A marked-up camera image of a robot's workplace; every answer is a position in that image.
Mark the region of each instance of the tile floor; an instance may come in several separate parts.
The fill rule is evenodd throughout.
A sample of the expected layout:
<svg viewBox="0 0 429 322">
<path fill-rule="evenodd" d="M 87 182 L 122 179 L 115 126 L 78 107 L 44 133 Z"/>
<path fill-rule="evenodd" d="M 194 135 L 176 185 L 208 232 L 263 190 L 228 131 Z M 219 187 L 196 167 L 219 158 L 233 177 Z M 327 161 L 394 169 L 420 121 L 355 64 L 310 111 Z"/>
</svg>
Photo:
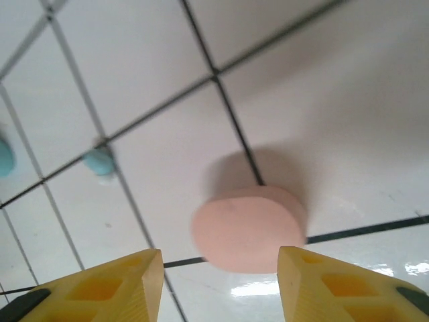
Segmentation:
<svg viewBox="0 0 429 322">
<path fill-rule="evenodd" d="M 301 198 L 309 250 L 429 291 L 427 0 L 19 0 L 0 26 L 0 307 L 155 246 L 159 321 L 283 321 L 275 275 L 189 232 L 262 182 Z M 107 185 L 80 161 L 100 140 Z"/>
</svg>

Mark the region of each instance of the pink sponge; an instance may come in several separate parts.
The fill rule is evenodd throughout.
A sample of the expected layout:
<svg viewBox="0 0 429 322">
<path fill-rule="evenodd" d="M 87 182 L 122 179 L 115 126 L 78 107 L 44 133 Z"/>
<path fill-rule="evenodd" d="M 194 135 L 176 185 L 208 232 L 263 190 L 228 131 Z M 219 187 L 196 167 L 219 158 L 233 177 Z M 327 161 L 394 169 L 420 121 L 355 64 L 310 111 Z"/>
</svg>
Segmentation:
<svg viewBox="0 0 429 322">
<path fill-rule="evenodd" d="M 229 272 L 274 273 L 280 246 L 305 244 L 306 212 L 274 186 L 231 191 L 203 205 L 192 234 L 201 254 Z"/>
</svg>

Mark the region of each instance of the grout line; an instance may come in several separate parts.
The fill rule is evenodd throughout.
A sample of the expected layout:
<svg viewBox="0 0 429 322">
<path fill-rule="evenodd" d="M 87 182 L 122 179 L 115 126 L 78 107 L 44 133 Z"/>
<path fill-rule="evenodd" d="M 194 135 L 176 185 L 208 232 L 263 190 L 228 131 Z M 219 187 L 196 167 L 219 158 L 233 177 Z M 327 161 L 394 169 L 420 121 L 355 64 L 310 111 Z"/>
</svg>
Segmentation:
<svg viewBox="0 0 429 322">
<path fill-rule="evenodd" d="M 316 235 L 309 237 L 307 244 L 315 244 L 321 242 L 328 242 L 336 239 L 343 239 L 348 237 L 356 237 L 361 235 L 368 235 L 371 233 L 379 233 L 383 231 L 391 231 L 395 229 L 425 225 L 429 223 L 429 215 L 422 217 L 415 217 L 409 219 L 403 219 L 398 221 L 390 221 L 389 223 L 380 223 L 377 225 L 353 228 L 348 230 L 336 231 L 334 233 L 326 233 L 323 235 Z"/>
<path fill-rule="evenodd" d="M 16 230 L 12 225 L 11 219 L 9 218 L 9 215 L 6 212 L 6 209 L 2 209 L 3 210 L 3 216 L 6 219 L 7 225 L 9 226 L 9 229 L 11 230 L 11 233 L 13 235 L 13 238 L 16 242 L 16 244 L 18 245 L 19 251 L 21 252 L 21 255 L 25 261 L 25 263 L 27 264 L 28 270 L 30 272 L 30 274 L 33 276 L 34 282 L 39 285 L 38 279 L 36 278 L 36 275 L 34 274 L 32 265 L 29 263 L 28 257 L 24 252 L 24 249 L 22 248 L 21 242 L 19 241 L 18 235 L 16 234 Z"/>
<path fill-rule="evenodd" d="M 49 14 L 57 14 L 63 6 L 68 2 L 68 0 L 56 0 L 53 3 L 50 3 L 49 0 L 40 0 L 42 8 L 44 8 Z"/>
<path fill-rule="evenodd" d="M 8 61 L 0 69 L 0 81 L 6 77 L 11 69 L 18 63 L 19 59 L 28 51 L 34 41 L 42 34 L 48 24 L 46 16 L 43 15 L 37 20 L 35 25 L 31 28 L 24 40 L 19 44 L 18 48 L 11 55 Z"/>
<path fill-rule="evenodd" d="M 415 226 L 427 225 L 429 224 L 429 215 L 424 215 L 421 217 L 415 217 L 410 219 L 404 219 L 399 221 L 390 221 L 388 223 L 380 223 L 372 226 L 365 226 L 360 228 L 336 231 L 334 233 L 326 233 L 323 235 L 315 235 L 308 238 L 307 245 L 318 244 L 322 242 L 329 242 L 331 240 L 338 240 L 348 237 L 359 237 L 362 235 L 371 235 L 372 233 L 381 233 L 387 232 L 396 229 L 405 229 Z M 176 260 L 174 262 L 164 263 L 164 268 L 174 268 L 179 266 L 194 265 L 199 263 L 207 262 L 203 257 L 188 258 L 185 260 Z M 33 289 L 35 286 L 18 288 L 15 290 L 7 290 L 0 292 L 0 295 L 6 295 L 11 293 L 18 293 L 27 290 Z"/>
<path fill-rule="evenodd" d="M 205 262 L 207 262 L 207 260 L 203 257 L 194 257 L 194 258 L 188 258 L 185 260 L 175 260 L 174 262 L 164 263 L 164 268 L 193 265 L 193 264 L 199 264 L 199 263 L 205 263 Z"/>
<path fill-rule="evenodd" d="M 58 43 L 62 49 L 63 55 L 65 56 L 66 61 L 68 63 L 68 66 L 72 72 L 73 79 L 76 82 L 76 85 L 80 91 L 80 94 L 82 95 L 82 97 L 84 99 L 86 108 L 88 109 L 88 112 L 90 114 L 90 118 L 92 119 L 94 126 L 95 126 L 99 136 L 102 139 L 101 145 L 106 146 L 110 151 L 112 151 L 111 147 L 109 146 L 109 142 L 106 140 L 106 133 L 105 133 L 103 125 L 101 123 L 99 114 L 97 113 L 97 110 L 95 108 L 95 105 L 94 105 L 92 99 L 90 98 L 88 89 L 87 89 L 87 87 L 83 81 L 81 73 L 78 69 L 78 66 L 77 66 L 75 60 L 74 60 L 72 50 L 68 46 L 66 38 L 65 38 L 64 34 L 62 33 L 60 24 L 55 20 L 54 17 L 52 17 L 50 19 L 50 23 L 51 23 L 52 29 L 54 30 L 56 39 L 57 39 L 57 41 L 58 41 Z M 193 90 L 194 90 L 194 88 L 192 88 L 188 92 L 185 92 L 184 96 L 187 95 L 188 93 L 191 93 Z M 162 110 L 161 108 L 156 109 L 155 111 L 152 112 L 152 114 L 151 113 L 149 114 L 149 118 L 151 116 L 154 116 L 156 113 L 159 113 L 159 111 L 161 111 L 161 110 Z M 142 121 L 137 120 L 137 123 L 135 124 L 135 126 L 138 125 L 140 122 L 142 122 Z M 119 179 L 119 182 L 122 186 L 123 192 L 125 193 L 125 196 L 126 196 L 128 203 L 131 207 L 131 210 L 133 211 L 133 214 L 134 214 L 134 216 L 135 216 L 135 218 L 139 224 L 140 230 L 141 230 L 144 238 L 146 239 L 146 242 L 149 244 L 149 246 L 151 248 L 155 248 L 154 241 L 149 234 L 149 229 L 147 228 L 146 224 L 144 223 L 144 220 L 143 220 L 143 217 L 141 216 L 139 207 L 137 206 L 137 203 L 135 202 L 135 199 L 134 199 L 133 194 L 129 188 L 127 180 L 125 179 L 125 176 L 121 170 L 121 167 L 119 166 L 119 164 L 117 162 L 115 163 L 115 167 L 116 167 L 116 169 L 115 169 L 116 175 Z M 50 195 L 50 199 L 54 203 L 54 198 L 52 197 L 52 195 Z M 176 293 L 174 292 L 173 286 L 172 286 L 170 280 L 168 279 L 168 277 L 166 275 L 164 276 L 164 280 L 166 281 L 167 288 L 170 291 L 170 294 L 173 298 L 174 304 L 175 304 L 180 316 L 182 317 L 183 322 L 187 322 L 188 320 L 184 314 L 182 305 L 180 304 L 180 302 L 176 296 Z"/>
<path fill-rule="evenodd" d="M 289 23 L 287 26 L 283 27 L 280 31 L 276 32 L 268 39 L 246 50 L 244 54 L 238 54 L 235 58 L 230 59 L 229 62 L 225 63 L 219 69 L 219 74 L 229 72 L 231 69 L 238 67 L 249 59 L 252 59 L 254 56 L 261 54 L 268 48 L 279 44 L 281 40 L 285 40 L 285 38 L 288 38 L 296 32 L 302 30 L 304 26 L 307 27 L 310 23 L 313 23 L 321 17 L 324 17 L 324 15 L 326 15 L 333 9 L 336 9 L 350 1 L 351 0 L 333 0 L 329 1 L 328 3 L 324 3 L 316 9 L 313 9 L 311 12 L 306 13 L 302 17 L 299 17 L 296 21 Z"/>
<path fill-rule="evenodd" d="M 153 239 L 151 238 L 149 234 L 149 230 L 146 227 L 146 224 L 143 221 L 143 217 L 141 216 L 141 213 L 139 211 L 139 207 L 137 206 L 137 203 L 135 202 L 135 199 L 133 197 L 133 194 L 131 193 L 131 190 L 129 189 L 129 185 L 127 181 L 125 180 L 125 176 L 122 173 L 122 170 L 116 166 L 116 175 L 118 176 L 119 182 L 121 183 L 121 186 L 123 188 L 123 191 L 125 193 L 125 196 L 127 197 L 127 200 L 129 202 L 129 205 L 131 207 L 131 210 L 133 211 L 133 214 L 139 224 L 140 230 L 146 239 L 147 243 L 149 244 L 150 248 L 155 248 L 155 244 Z"/>
<path fill-rule="evenodd" d="M 87 110 L 90 114 L 90 117 L 94 123 L 95 129 L 98 131 L 100 136 L 105 137 L 105 131 L 101 124 L 100 116 L 95 109 L 94 102 L 91 99 L 88 89 L 83 81 L 82 74 L 79 71 L 79 67 L 74 59 L 72 50 L 68 45 L 64 32 L 62 31 L 60 24 L 56 21 L 55 17 L 52 17 L 50 20 L 50 25 L 52 30 L 54 31 L 55 37 L 60 45 L 61 51 L 66 58 L 67 65 L 72 73 L 73 80 L 78 87 L 80 95 L 82 96 L 85 105 L 87 106 Z"/>
<path fill-rule="evenodd" d="M 101 146 L 106 146 L 110 149 L 108 146 L 108 141 L 106 140 L 106 134 L 105 130 L 103 128 L 103 125 L 101 123 L 99 114 L 97 113 L 97 109 L 95 108 L 95 105 L 93 103 L 93 100 L 91 99 L 88 89 L 85 85 L 85 82 L 82 78 L 82 75 L 78 69 L 77 63 L 74 60 L 72 50 L 70 49 L 69 45 L 67 44 L 66 38 L 64 34 L 62 33 L 60 24 L 55 20 L 55 18 L 52 18 L 51 21 L 52 29 L 54 30 L 56 39 L 62 49 L 62 52 L 64 54 L 64 57 L 66 58 L 68 67 L 72 73 L 72 77 L 79 89 L 80 94 L 82 95 L 84 99 L 84 103 L 86 106 L 86 109 L 89 112 L 90 118 L 94 123 L 94 127 L 96 131 L 98 132 L 99 136 L 102 139 L 102 143 L 99 144 Z M 118 176 L 119 182 L 124 190 L 125 196 L 127 197 L 127 200 L 130 204 L 131 210 L 133 211 L 133 214 L 135 215 L 135 218 L 137 219 L 137 222 L 140 226 L 141 232 L 144 236 L 144 238 L 147 240 L 147 243 L 151 248 L 155 248 L 154 242 L 152 238 L 149 235 L 149 231 L 143 222 L 143 218 L 140 214 L 139 208 L 137 206 L 137 203 L 135 202 L 135 199 L 131 193 L 131 190 L 129 189 L 129 186 L 127 184 L 127 181 L 125 179 L 125 176 L 123 175 L 122 170 L 120 169 L 118 163 L 116 163 L 116 175 Z"/>
<path fill-rule="evenodd" d="M 30 286 L 30 287 L 17 288 L 15 290 L 4 290 L 3 292 L 0 292 L 0 295 L 8 295 L 8 294 L 13 294 L 13 293 L 26 292 L 28 290 L 32 290 L 35 287 L 36 287 L 36 285 Z"/>
<path fill-rule="evenodd" d="M 18 114 L 15 110 L 15 107 L 13 106 L 13 103 L 9 97 L 9 94 L 6 91 L 6 88 L 3 85 L 0 85 L 0 97 L 3 98 L 3 101 L 5 102 L 7 111 L 9 112 L 13 124 L 15 125 L 15 128 L 18 132 L 19 138 L 21 139 L 22 143 L 24 144 L 25 150 L 33 164 L 34 170 L 36 172 L 36 174 L 39 176 L 39 179 L 43 182 L 42 186 L 45 190 L 46 196 L 51 204 L 52 210 L 54 210 L 55 216 L 57 218 L 57 221 L 60 224 L 60 227 L 62 229 L 62 232 L 64 234 L 64 236 L 67 239 L 68 245 L 70 246 L 70 249 L 72 250 L 72 253 L 74 254 L 74 257 L 76 258 L 76 261 L 78 262 L 78 265 L 80 266 L 80 269 L 83 270 L 84 266 L 82 263 L 82 260 L 80 259 L 80 256 L 78 255 L 76 246 L 74 245 L 71 235 L 69 233 L 69 231 L 67 230 L 67 227 L 64 223 L 64 220 L 60 214 L 60 210 L 58 209 L 57 204 L 55 203 L 55 200 L 50 192 L 50 189 L 48 187 L 48 185 L 45 184 L 44 182 L 44 177 L 43 177 L 43 173 L 42 173 L 42 168 L 39 165 L 39 162 L 37 161 L 36 155 L 34 154 L 34 151 L 29 143 L 28 137 L 25 134 L 24 128 L 22 126 L 21 121 L 19 120 Z"/>
<path fill-rule="evenodd" d="M 261 173 L 257 167 L 257 163 L 255 161 L 255 157 L 253 155 L 253 152 L 251 151 L 251 148 L 249 147 L 249 144 L 247 143 L 247 139 L 245 137 L 243 128 L 241 127 L 238 117 L 233 109 L 233 106 L 231 104 L 231 100 L 227 95 L 227 92 L 221 82 L 221 80 L 219 79 L 219 70 L 216 68 L 213 59 L 212 59 L 212 55 L 208 50 L 208 46 L 205 42 L 205 39 L 202 36 L 202 33 L 200 31 L 200 28 L 198 26 L 198 23 L 196 21 L 196 18 L 194 17 L 194 13 L 192 12 L 192 9 L 188 3 L 188 0 L 180 0 L 180 3 L 183 7 L 183 10 L 186 13 L 186 17 L 187 20 L 189 22 L 189 24 L 192 27 L 192 30 L 194 32 L 194 36 L 196 38 L 196 41 L 198 43 L 198 46 L 200 47 L 200 50 L 203 53 L 204 59 L 206 60 L 206 64 L 208 65 L 208 67 L 210 68 L 213 77 L 212 80 L 214 81 L 214 83 L 217 86 L 219 95 L 222 98 L 223 101 L 223 105 L 225 106 L 225 109 L 227 110 L 227 114 L 231 120 L 231 123 L 233 125 L 233 129 L 235 130 L 235 133 L 239 139 L 239 141 L 241 142 L 242 148 L 244 150 L 244 153 L 246 155 L 247 161 L 252 169 L 253 175 L 255 177 L 256 182 L 258 183 L 258 185 L 262 186 L 264 185 L 264 181 L 262 179 Z"/>
<path fill-rule="evenodd" d="M 211 76 L 206 76 L 206 77 L 196 81 L 195 83 L 191 84 L 189 87 L 186 87 L 185 89 L 181 90 L 179 93 L 171 96 L 166 101 L 155 106 L 153 109 L 151 109 L 149 112 L 143 114 L 141 117 L 138 117 L 136 120 L 132 121 L 131 123 L 128 123 L 126 126 L 122 127 L 118 131 L 116 131 L 109 138 L 107 138 L 107 141 L 112 142 L 112 141 L 120 138 L 121 136 L 127 134 L 128 132 L 135 129 L 137 126 L 141 125 L 142 123 L 144 123 L 146 121 L 149 121 L 152 117 L 155 117 L 157 114 L 164 112 L 166 109 L 171 108 L 174 104 L 183 100 L 188 95 L 193 94 L 197 90 L 201 89 L 202 87 L 207 85 L 210 81 L 211 81 Z"/>
<path fill-rule="evenodd" d="M 291 26 L 286 27 L 285 29 L 281 30 L 280 32 L 276 33 L 274 36 L 271 36 L 268 38 L 268 40 L 261 42 L 259 45 L 256 45 L 253 47 L 253 49 L 250 50 L 250 52 L 239 55 L 235 59 L 232 59 L 232 61 L 226 65 L 224 65 L 219 72 L 217 73 L 217 76 L 222 75 L 225 72 L 228 72 L 230 69 L 240 65 L 241 63 L 247 61 L 253 56 L 256 56 L 260 52 L 264 51 L 266 48 L 273 46 L 275 43 L 278 43 L 282 41 L 284 38 L 289 36 L 292 32 L 297 32 L 298 29 L 302 29 L 307 23 L 313 22 L 316 18 L 321 17 L 323 14 L 327 14 L 331 9 L 334 9 L 335 7 L 338 7 L 340 4 L 343 4 L 350 0 L 336 0 L 330 2 L 328 5 L 322 6 L 315 12 L 311 13 L 308 16 L 305 16 L 302 18 L 303 22 L 297 21 L 295 24 L 292 24 Z M 212 77 L 206 77 L 202 78 L 201 80 L 197 81 L 193 85 L 190 85 L 188 88 L 181 90 L 179 93 L 173 95 L 168 100 L 164 101 L 163 103 L 159 104 L 157 107 L 154 107 L 149 113 L 145 113 L 141 117 L 137 118 L 135 121 L 132 121 L 116 133 L 114 133 L 111 137 L 106 138 L 107 142 L 112 142 L 116 140 L 117 138 L 120 138 L 121 136 L 125 135 L 135 127 L 143 124 L 145 121 L 151 119 L 153 116 L 157 115 L 158 113 L 166 110 L 167 108 L 171 107 L 174 103 L 178 102 L 181 99 L 184 99 L 188 95 L 192 94 L 194 91 L 197 91 L 202 86 L 208 84 L 208 82 L 212 79 Z M 14 197 L 6 200 L 2 205 L 0 205 L 0 208 L 9 205 L 10 203 L 18 200 L 19 198 L 23 197 L 30 191 L 34 190 L 44 182 L 54 178 L 58 174 L 62 173 L 63 171 L 67 170 L 71 166 L 75 165 L 77 162 L 80 161 L 82 158 L 82 155 L 77 156 L 76 158 L 72 159 L 71 161 L 67 162 L 63 166 L 59 167 L 57 170 L 51 172 L 49 175 L 47 175 L 43 180 L 39 180 L 33 185 L 26 188 L 24 191 L 21 191 Z"/>
<path fill-rule="evenodd" d="M 7 298 L 6 294 L 5 294 L 5 289 L 3 288 L 3 285 L 0 283 L 0 289 L 1 289 L 1 293 L 3 293 L 7 304 L 9 304 L 9 299 Z"/>
<path fill-rule="evenodd" d="M 16 200 L 24 197 L 26 194 L 32 192 L 34 189 L 38 188 L 39 186 L 41 186 L 45 182 L 48 182 L 50 179 L 52 179 L 52 178 L 58 176 L 59 174 L 63 173 L 65 170 L 67 170 L 67 169 L 71 168 L 72 166 L 74 166 L 75 164 L 77 164 L 81 159 L 82 159 L 82 155 L 79 155 L 79 156 L 75 157 L 74 159 L 72 159 L 71 161 L 67 162 L 66 164 L 62 165 L 60 168 L 51 172 L 49 175 L 45 176 L 44 178 L 41 178 L 39 181 L 33 183 L 31 186 L 29 186 L 25 190 L 21 191 L 17 195 L 13 196 L 10 199 L 7 199 L 2 205 L 0 205 L 0 209 L 10 205 L 11 203 L 15 202 Z"/>
<path fill-rule="evenodd" d="M 58 206 L 57 206 L 57 204 L 56 204 L 56 202 L 54 200 L 54 196 L 52 196 L 51 190 L 49 189 L 49 187 L 48 187 L 48 185 L 46 183 L 44 183 L 42 186 L 43 186 L 43 188 L 45 190 L 45 193 L 46 193 L 46 196 L 47 196 L 47 198 L 49 200 L 49 203 L 51 204 L 51 207 L 54 210 L 55 216 L 56 216 L 56 218 L 57 218 L 57 220 L 58 220 L 58 222 L 60 224 L 61 230 L 62 230 L 64 236 L 67 239 L 68 245 L 70 246 L 70 249 L 72 250 L 74 258 L 78 262 L 79 268 L 81 270 L 84 270 L 85 267 L 84 267 L 84 264 L 82 262 L 82 258 L 80 258 L 78 250 L 77 250 L 76 246 L 73 243 L 72 236 L 71 236 L 70 232 L 68 231 L 66 223 L 64 222 L 64 220 L 63 220 L 63 218 L 61 216 L 61 212 L 60 212 L 60 210 L 59 210 L 59 208 L 58 208 Z"/>
<path fill-rule="evenodd" d="M 168 292 L 170 292 L 170 295 L 174 301 L 174 304 L 176 305 L 177 311 L 179 311 L 180 317 L 182 318 L 183 322 L 188 322 L 188 319 L 185 316 L 183 307 L 179 302 L 176 292 L 174 291 L 173 285 L 167 276 L 167 272 L 164 272 L 164 280 L 166 281 Z"/>
</svg>

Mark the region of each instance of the teal object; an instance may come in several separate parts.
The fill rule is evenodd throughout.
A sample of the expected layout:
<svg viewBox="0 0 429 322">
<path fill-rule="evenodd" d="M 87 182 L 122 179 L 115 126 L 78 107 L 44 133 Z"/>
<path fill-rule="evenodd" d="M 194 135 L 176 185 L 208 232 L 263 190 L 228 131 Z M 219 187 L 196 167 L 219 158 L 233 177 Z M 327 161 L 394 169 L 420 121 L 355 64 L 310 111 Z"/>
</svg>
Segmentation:
<svg viewBox="0 0 429 322">
<path fill-rule="evenodd" d="M 9 145 L 0 139 L 0 177 L 8 176 L 15 168 L 15 157 Z"/>
<path fill-rule="evenodd" d="M 112 156 L 100 149 L 94 149 L 83 156 L 83 163 L 97 176 L 106 176 L 115 171 Z"/>
</svg>

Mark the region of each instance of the white tile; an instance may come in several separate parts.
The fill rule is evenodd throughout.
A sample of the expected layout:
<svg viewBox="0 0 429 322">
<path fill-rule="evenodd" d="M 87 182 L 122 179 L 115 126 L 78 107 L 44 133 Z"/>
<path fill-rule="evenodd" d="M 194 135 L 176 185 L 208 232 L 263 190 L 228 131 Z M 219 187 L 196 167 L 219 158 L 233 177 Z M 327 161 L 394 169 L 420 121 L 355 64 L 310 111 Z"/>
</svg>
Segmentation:
<svg viewBox="0 0 429 322">
<path fill-rule="evenodd" d="M 224 77 L 264 179 L 302 199 L 309 235 L 429 209 L 428 12 L 351 1 Z"/>
<path fill-rule="evenodd" d="M 325 256 L 394 276 L 429 292 L 429 226 L 372 233 L 306 248 Z"/>
<path fill-rule="evenodd" d="M 158 312 L 157 322 L 182 322 L 182 318 L 165 284 L 162 288 L 160 311 Z"/>
<path fill-rule="evenodd" d="M 79 163 L 49 187 L 85 268 L 149 248 L 117 181 L 101 185 Z"/>
<path fill-rule="evenodd" d="M 219 191 L 254 185 L 214 86 L 203 88 L 114 144 L 143 220 L 165 262 L 199 256 L 193 212 Z"/>
<path fill-rule="evenodd" d="M 0 295 L 0 309 L 2 307 L 5 307 L 6 305 L 7 305 L 6 297 L 4 295 Z"/>
<path fill-rule="evenodd" d="M 0 11 L 0 68 L 42 15 L 37 0 L 4 1 Z"/>
<path fill-rule="evenodd" d="M 4 290 L 33 286 L 36 282 L 19 251 L 3 212 L 0 215 L 0 281 Z"/>
<path fill-rule="evenodd" d="M 44 174 L 91 146 L 95 127 L 50 28 L 4 84 Z"/>
<path fill-rule="evenodd" d="M 233 274 L 207 263 L 167 273 L 189 322 L 284 321 L 276 274 Z"/>
<path fill-rule="evenodd" d="M 207 73 L 178 1 L 69 1 L 59 21 L 108 133 Z"/>
<path fill-rule="evenodd" d="M 6 211 L 40 284 L 80 271 L 42 187 Z"/>
<path fill-rule="evenodd" d="M 291 24 L 323 0 L 190 0 L 218 64 Z"/>
<path fill-rule="evenodd" d="M 0 178 L 0 199 L 5 202 L 7 199 L 10 199 L 25 190 L 25 188 L 31 186 L 39 178 L 25 150 L 24 144 L 19 137 L 16 127 L 13 124 L 6 105 L 1 98 L 0 119 L 0 136 L 10 145 L 16 162 L 13 172 L 5 178 Z"/>
</svg>

